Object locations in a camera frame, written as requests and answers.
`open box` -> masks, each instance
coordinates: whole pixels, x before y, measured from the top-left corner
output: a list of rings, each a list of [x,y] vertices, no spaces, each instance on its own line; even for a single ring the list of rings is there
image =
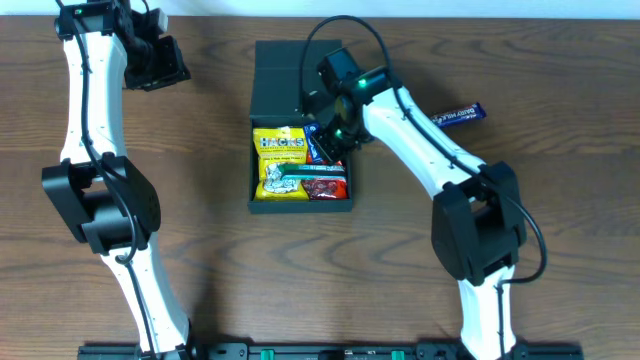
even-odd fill
[[[258,186],[258,153],[253,144],[254,128],[277,128],[282,126],[302,127],[310,119],[298,112],[300,94],[298,91],[298,66],[304,41],[256,41],[256,70],[251,96],[251,146],[249,159],[249,211],[252,214],[273,213],[319,213],[346,212],[353,208],[353,192],[350,160],[344,159],[347,171],[347,193],[345,200],[310,201],[254,201]],[[312,41],[304,63],[304,89],[326,94],[320,76],[316,71],[322,58],[342,47],[340,40]],[[316,113],[314,121],[321,125],[333,118],[333,104]]]

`wooden surface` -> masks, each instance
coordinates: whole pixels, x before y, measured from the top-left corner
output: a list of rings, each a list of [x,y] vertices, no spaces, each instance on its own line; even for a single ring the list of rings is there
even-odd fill
[[[155,185],[160,250],[199,336],[256,342],[456,337],[458,289],[429,240],[431,202],[382,144],[355,155],[351,214],[251,216],[246,207],[254,41],[303,39],[317,19],[172,18],[193,80],[125,92],[129,156]],[[516,287],[513,327],[579,341],[589,359],[640,356],[640,23],[375,20],[426,113],[481,102],[447,133],[517,172],[549,268]],[[51,17],[0,18],[0,358],[71,359],[134,342],[115,279],[72,238],[40,184],[68,114]],[[353,24],[341,37],[382,63]],[[518,274],[534,270],[535,241]]]

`yellow candy package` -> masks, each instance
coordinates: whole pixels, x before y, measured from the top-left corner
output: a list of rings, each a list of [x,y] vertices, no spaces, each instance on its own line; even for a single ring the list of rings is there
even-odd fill
[[[260,157],[260,182],[255,200],[291,201],[309,200],[300,180],[282,180],[278,165],[305,164],[307,141],[302,128],[253,129],[253,143]]]

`white wall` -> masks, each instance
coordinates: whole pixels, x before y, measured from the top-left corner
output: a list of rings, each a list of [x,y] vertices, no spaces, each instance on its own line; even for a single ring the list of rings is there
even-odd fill
[[[640,19],[640,0],[148,0],[169,15]],[[67,0],[65,4],[84,3]],[[132,6],[142,11],[140,0]],[[53,15],[54,0],[0,0],[0,14]]]

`white arm segment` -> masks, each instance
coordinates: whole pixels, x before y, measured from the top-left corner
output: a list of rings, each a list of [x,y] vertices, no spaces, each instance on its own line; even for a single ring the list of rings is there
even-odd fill
[[[411,110],[413,118],[438,143],[449,149],[450,153],[456,154],[460,162],[474,170],[484,164],[484,161],[461,149],[434,125],[420,111],[407,89],[404,87],[399,89],[399,94],[407,109]],[[413,127],[409,120],[403,119],[402,111],[393,95],[393,89],[374,96],[372,103],[363,106],[362,118],[369,133],[384,142],[398,155],[420,180],[432,199],[442,191],[445,183],[459,184],[469,178],[469,174],[453,166]]]
[[[127,67],[127,53],[117,36],[100,32],[81,34],[89,57],[89,137],[97,159],[105,152],[126,156],[122,129],[122,81]],[[69,65],[69,128],[60,161],[72,164],[89,162],[82,144],[80,113],[82,108],[82,57],[75,37],[64,42]]]
[[[487,276],[480,286],[473,286],[467,280],[458,281],[460,302],[462,303],[462,343],[476,360],[495,360],[500,358],[500,330],[498,312],[498,281],[511,279],[515,266],[502,267]],[[502,318],[504,323],[504,351],[508,353],[516,344],[516,337],[511,330],[511,309],[509,289],[504,284],[502,289]]]
[[[484,164],[484,161],[451,141],[420,111],[407,89],[399,89],[399,95],[407,109],[411,110],[413,118],[427,133],[450,153],[455,154],[460,162],[470,169],[479,171],[478,166]],[[398,155],[420,180],[432,199],[442,191],[444,184],[459,184],[470,177],[452,165],[409,120],[403,119],[392,89],[376,95],[373,102],[365,105],[362,111],[364,126],[369,133]],[[464,317],[462,342],[478,360],[494,360],[500,357],[498,293],[494,286],[500,279],[511,278],[514,270],[515,267],[503,267],[488,276],[480,286],[473,286],[468,281],[458,282]],[[509,286],[505,285],[503,289],[504,342],[505,351],[508,352],[515,344],[515,336],[511,330]]]
[[[140,306],[136,300],[136,294],[131,283],[131,277],[127,268],[116,262],[116,256],[126,256],[129,248],[109,251],[108,256],[102,255],[102,261],[113,271],[120,283],[120,287],[127,298],[133,318],[140,332],[140,347],[143,352],[149,351]],[[147,248],[138,250],[131,261],[133,271],[136,274],[142,303],[146,309],[151,339],[156,353],[164,353],[175,350],[176,346],[187,344],[189,336],[189,318],[180,307],[171,287],[167,273],[158,253],[158,234],[153,233],[149,238]]]

